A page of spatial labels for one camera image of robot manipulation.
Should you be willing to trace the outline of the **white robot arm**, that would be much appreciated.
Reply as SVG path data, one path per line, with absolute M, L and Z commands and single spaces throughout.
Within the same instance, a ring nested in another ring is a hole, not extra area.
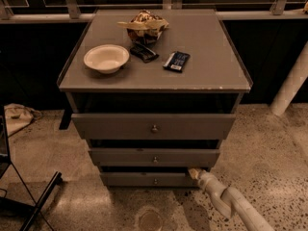
M 232 218 L 238 214 L 248 231 L 274 231 L 239 190 L 223 185 L 214 174 L 204 169 L 192 167 L 188 172 L 223 216 Z

